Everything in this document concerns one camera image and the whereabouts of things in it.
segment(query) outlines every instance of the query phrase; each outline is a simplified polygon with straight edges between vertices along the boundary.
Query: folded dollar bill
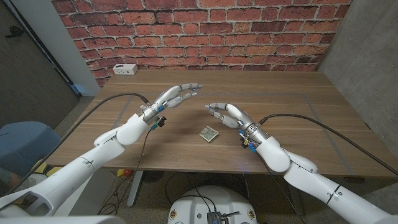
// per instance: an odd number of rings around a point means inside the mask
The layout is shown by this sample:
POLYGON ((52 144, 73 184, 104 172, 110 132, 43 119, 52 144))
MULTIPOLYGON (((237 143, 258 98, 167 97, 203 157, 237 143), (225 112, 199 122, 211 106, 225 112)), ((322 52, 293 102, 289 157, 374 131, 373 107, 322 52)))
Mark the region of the folded dollar bill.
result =
POLYGON ((214 130, 213 128, 206 126, 203 130, 199 133, 199 135, 204 138, 208 142, 212 142, 214 138, 218 135, 218 131, 214 130))

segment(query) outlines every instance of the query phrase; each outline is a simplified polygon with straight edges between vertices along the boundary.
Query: robotic arm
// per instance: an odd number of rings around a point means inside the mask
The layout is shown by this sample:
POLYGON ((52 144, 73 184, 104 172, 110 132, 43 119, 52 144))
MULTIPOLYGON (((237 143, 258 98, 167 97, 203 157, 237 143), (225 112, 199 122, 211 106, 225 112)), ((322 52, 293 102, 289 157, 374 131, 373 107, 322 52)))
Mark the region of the robotic arm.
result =
POLYGON ((352 193, 343 186, 317 173, 310 160, 280 147, 250 116, 237 106, 226 103, 206 105, 210 114, 230 128, 238 128, 243 146, 248 146, 276 172, 285 172, 284 179, 292 186, 316 197, 350 223, 376 223, 391 215, 352 193), (218 111, 227 111, 231 117, 218 111))
POLYGON ((160 94, 154 103, 141 106, 127 123, 102 134, 95 148, 76 158, 43 182, 19 192, 0 198, 0 217, 52 216, 59 206, 79 188, 96 170, 118 157, 134 144, 149 128, 163 126, 165 117, 159 113, 165 108, 174 108, 197 94, 203 85, 196 83, 174 86, 160 94), (184 90, 191 93, 179 96, 184 90))

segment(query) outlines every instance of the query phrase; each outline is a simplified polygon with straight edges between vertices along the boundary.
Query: gray wall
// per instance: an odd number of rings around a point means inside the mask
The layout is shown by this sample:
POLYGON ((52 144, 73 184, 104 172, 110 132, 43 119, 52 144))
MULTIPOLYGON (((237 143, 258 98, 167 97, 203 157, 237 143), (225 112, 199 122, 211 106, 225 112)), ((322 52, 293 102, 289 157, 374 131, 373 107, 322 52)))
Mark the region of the gray wall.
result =
POLYGON ((398 157, 398 1, 354 0, 318 70, 398 157))

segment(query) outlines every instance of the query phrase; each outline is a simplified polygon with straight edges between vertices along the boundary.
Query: gray floor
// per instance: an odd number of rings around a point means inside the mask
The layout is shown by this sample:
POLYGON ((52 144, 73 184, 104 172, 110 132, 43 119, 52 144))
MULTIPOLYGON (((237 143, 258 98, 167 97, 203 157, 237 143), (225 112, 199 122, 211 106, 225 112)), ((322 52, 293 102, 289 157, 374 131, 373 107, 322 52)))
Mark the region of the gray floor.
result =
MULTIPOLYGON (((59 135, 63 136, 79 115, 87 107, 93 98, 83 97, 74 110, 55 128, 59 135)), ((143 182, 135 206, 132 208, 126 206, 126 201, 120 204, 118 216, 126 223, 167 223, 170 204, 165 196, 165 183, 174 172, 165 172, 164 176, 157 182, 143 182)), ((248 182, 249 201, 252 203, 257 213, 257 221, 261 223, 301 223, 292 210, 289 201, 282 193, 281 189, 275 184, 269 175, 245 175, 248 182)), ((241 194, 245 194, 244 187, 239 183, 236 176, 231 174, 190 174, 190 180, 194 186, 201 184, 218 184, 229 187, 241 194)), ((116 179, 109 190, 109 202, 116 203, 116 196, 112 196, 116 184, 123 177, 116 179)), ((287 192, 287 186, 282 176, 275 177, 287 192)), ((350 184, 343 178, 331 178, 333 181, 342 184, 356 194, 364 197, 366 200, 374 203, 376 206, 386 212, 398 213, 398 180, 386 179, 366 179, 364 184, 350 184)), ((129 180, 118 190, 118 196, 121 198, 123 193, 129 190, 129 180)), ((169 182, 168 193, 171 201, 190 190, 188 181, 184 175, 176 175, 169 182)), ((304 221, 308 224, 315 223, 346 223, 335 212, 317 199, 301 193, 304 221)))

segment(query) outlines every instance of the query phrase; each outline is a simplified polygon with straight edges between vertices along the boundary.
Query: power outlet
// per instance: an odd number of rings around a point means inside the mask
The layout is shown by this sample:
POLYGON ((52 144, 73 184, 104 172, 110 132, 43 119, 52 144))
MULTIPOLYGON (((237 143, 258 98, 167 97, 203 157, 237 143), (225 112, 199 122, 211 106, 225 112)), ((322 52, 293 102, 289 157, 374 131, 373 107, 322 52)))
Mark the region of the power outlet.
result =
POLYGON ((113 67, 113 71, 117 75, 134 75, 137 70, 136 64, 117 64, 113 67))

